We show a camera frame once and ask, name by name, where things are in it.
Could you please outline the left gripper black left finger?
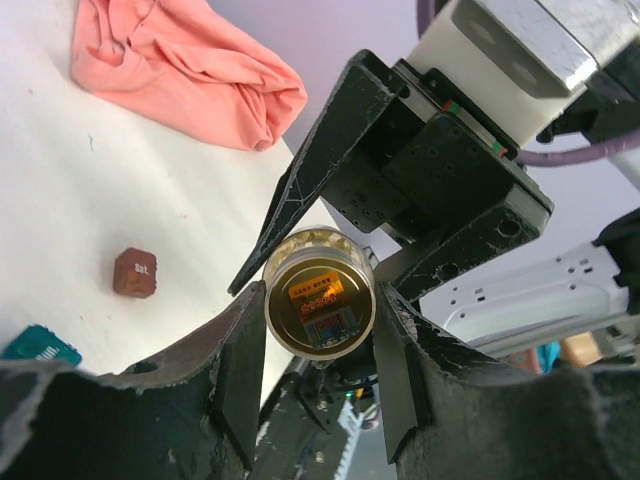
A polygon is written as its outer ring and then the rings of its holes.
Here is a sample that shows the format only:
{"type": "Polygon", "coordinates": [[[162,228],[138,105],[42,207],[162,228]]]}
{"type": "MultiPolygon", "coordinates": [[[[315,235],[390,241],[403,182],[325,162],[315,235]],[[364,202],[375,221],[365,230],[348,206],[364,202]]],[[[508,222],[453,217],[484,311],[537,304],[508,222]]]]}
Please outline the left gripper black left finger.
{"type": "Polygon", "coordinates": [[[243,479],[259,423],[265,285],[124,372],[1,365],[5,479],[243,479]]]}

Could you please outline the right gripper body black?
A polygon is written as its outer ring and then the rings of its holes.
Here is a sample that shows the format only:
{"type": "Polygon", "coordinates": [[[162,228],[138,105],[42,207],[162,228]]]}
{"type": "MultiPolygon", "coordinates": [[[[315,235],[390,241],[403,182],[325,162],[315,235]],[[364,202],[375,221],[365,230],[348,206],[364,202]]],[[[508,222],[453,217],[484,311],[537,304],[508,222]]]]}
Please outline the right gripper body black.
{"type": "Polygon", "coordinates": [[[323,190],[328,204],[358,230],[386,227],[402,244],[503,199],[548,221],[553,204],[516,163],[509,134],[439,70],[393,71],[405,87],[323,190]]]}

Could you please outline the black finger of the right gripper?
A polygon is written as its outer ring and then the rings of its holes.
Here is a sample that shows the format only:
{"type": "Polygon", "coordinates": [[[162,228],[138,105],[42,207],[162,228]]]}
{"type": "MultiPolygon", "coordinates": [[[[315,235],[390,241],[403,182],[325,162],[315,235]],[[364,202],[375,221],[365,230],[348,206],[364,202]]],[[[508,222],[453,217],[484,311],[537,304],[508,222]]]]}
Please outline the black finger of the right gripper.
{"type": "Polygon", "coordinates": [[[280,177],[256,244],[231,281],[229,294],[239,294],[250,282],[404,86],[400,76],[370,50],[361,50],[348,60],[323,110],[280,177]]]}
{"type": "Polygon", "coordinates": [[[375,279],[413,302],[543,233],[550,213],[526,202],[500,202],[468,222],[450,224],[381,261],[375,279]]]}

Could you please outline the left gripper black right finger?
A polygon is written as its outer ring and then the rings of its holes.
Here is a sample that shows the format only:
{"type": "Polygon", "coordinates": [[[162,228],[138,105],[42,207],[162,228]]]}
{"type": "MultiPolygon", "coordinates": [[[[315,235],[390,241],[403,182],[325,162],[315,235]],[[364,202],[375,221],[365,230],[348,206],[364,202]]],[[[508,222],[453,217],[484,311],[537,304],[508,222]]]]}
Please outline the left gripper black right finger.
{"type": "Polygon", "coordinates": [[[491,358],[376,287],[388,461],[401,479],[635,479],[639,372],[536,375],[491,358]]]}

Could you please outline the glass pill bottle yellow pills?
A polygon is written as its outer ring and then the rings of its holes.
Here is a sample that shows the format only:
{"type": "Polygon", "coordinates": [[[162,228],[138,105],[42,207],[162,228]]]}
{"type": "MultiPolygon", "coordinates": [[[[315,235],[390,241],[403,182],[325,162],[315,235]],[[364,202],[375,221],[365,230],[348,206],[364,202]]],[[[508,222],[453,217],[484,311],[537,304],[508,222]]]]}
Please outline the glass pill bottle yellow pills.
{"type": "Polygon", "coordinates": [[[265,318],[292,354],[328,362],[358,348],[376,315],[375,279],[364,250],[335,228],[286,237],[267,260],[265,318]]]}

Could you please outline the teal pill box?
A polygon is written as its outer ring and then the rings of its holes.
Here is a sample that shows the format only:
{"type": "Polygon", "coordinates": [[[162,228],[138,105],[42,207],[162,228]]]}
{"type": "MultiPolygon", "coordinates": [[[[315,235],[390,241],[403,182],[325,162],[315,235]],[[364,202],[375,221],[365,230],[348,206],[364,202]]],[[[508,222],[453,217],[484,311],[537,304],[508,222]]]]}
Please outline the teal pill box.
{"type": "Polygon", "coordinates": [[[72,345],[41,325],[30,325],[2,351],[2,360],[63,360],[79,366],[82,355],[72,345]]]}

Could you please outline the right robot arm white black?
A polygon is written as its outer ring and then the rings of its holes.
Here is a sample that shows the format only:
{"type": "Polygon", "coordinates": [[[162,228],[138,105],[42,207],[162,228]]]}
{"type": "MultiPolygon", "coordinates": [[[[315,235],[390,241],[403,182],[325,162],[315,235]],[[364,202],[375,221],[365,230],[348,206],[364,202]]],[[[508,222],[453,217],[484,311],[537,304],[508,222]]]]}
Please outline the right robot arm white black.
{"type": "Polygon", "coordinates": [[[570,251],[461,285],[459,277],[538,238],[553,206],[526,174],[492,106],[440,67],[352,57],[281,177],[238,293],[317,199],[400,250],[376,267],[405,299],[496,356],[598,330],[639,311],[639,216],[570,251]]]}

